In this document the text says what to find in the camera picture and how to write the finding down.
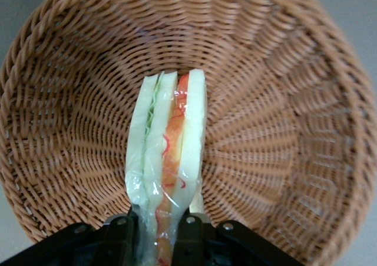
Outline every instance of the wicker basket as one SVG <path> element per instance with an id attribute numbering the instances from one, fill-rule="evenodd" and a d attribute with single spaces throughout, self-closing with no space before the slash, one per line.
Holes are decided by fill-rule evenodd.
<path id="1" fill-rule="evenodd" d="M 373 196 L 371 83 L 314 0 L 46 0 L 1 71 L 0 179 L 33 241 L 127 212 L 128 125 L 145 75 L 203 68 L 203 178 L 235 219 L 332 264 Z"/>

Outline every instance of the gray surface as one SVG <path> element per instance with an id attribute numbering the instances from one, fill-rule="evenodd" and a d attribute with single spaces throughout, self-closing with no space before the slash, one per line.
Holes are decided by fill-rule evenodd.
<path id="1" fill-rule="evenodd" d="M 0 61 L 29 14 L 43 0 L 0 0 Z M 377 89 L 377 0 L 319 0 L 354 46 Z M 0 191 L 0 261 L 31 245 Z M 377 198 L 350 249 L 336 266 L 377 265 Z"/>

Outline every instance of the wrapped sandwich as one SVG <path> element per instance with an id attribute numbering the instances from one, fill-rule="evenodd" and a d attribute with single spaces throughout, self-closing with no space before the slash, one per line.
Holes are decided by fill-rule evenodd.
<path id="1" fill-rule="evenodd" d="M 145 77 L 128 135 L 125 184 L 139 215 L 139 265 L 169 266 L 185 210 L 203 212 L 206 124 L 202 70 Z"/>

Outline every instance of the tomato slice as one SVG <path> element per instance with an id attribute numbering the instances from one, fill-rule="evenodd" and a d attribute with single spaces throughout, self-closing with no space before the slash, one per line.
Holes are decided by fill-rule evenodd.
<path id="1" fill-rule="evenodd" d="M 187 105 L 188 78 L 189 75 L 187 74 L 179 80 L 175 93 L 176 106 L 173 109 L 164 134 L 166 148 L 163 152 L 163 170 L 161 175 L 163 199 L 156 209 L 157 265 L 159 266 L 171 265 L 169 228 L 170 210 L 173 203 L 172 197 L 177 181 L 181 181 L 180 188 L 186 187 L 186 183 L 178 176 L 178 169 L 181 159 L 184 115 Z"/>

